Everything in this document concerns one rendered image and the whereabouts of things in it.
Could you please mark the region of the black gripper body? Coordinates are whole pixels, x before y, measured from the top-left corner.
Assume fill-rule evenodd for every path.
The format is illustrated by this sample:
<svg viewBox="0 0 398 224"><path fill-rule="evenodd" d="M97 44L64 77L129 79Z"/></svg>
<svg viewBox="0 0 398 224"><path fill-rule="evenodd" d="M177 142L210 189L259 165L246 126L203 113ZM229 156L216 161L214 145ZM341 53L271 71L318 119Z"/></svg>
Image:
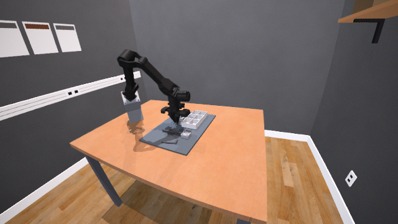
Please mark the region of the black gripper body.
<svg viewBox="0 0 398 224"><path fill-rule="evenodd" d="M165 111L167 111L168 114L176 113L176 115L180 115L181 117L187 117L190 114L190 110L189 109L180 110L178 103L179 101L168 102L167 104L170 106L170 108L168 106L165 106L160 110L160 112L162 114L165 114Z"/></svg>

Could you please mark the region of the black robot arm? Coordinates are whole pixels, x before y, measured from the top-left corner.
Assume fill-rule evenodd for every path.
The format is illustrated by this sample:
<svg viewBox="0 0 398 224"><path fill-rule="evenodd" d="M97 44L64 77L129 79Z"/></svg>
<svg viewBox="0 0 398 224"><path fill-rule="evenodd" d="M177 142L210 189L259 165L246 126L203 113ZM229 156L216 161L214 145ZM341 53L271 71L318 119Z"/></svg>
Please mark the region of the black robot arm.
<svg viewBox="0 0 398 224"><path fill-rule="evenodd" d="M138 58L138 61L134 61L135 58ZM118 63L120 64L124 70L124 76L126 79L126 87L122 94L124 97L132 101L135 96L135 92L139 88L138 84L134 82L134 73L133 68L141 68L148 76L153 79L153 81L158 84L159 90L168 96L169 102L179 101L178 105L180 109L185 108L185 104L181 103L181 101L190 101L190 92L189 91L179 91L179 86L173 83L168 78L164 78L148 61L148 59L144 56L141 56L138 52L126 49L122 52L122 54L117 58ZM173 91L173 88L174 91Z"/></svg>

